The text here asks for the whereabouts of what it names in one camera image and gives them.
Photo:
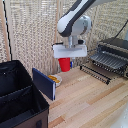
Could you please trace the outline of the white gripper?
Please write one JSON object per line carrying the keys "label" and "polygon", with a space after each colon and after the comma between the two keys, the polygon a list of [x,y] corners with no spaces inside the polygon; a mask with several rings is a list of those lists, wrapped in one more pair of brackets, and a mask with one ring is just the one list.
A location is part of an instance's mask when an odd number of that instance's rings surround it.
{"label": "white gripper", "polygon": [[53,46],[55,58],[72,58],[70,61],[70,67],[73,67],[73,57],[86,57],[87,47],[85,44],[78,44],[72,48],[67,48],[65,45],[58,44]]}

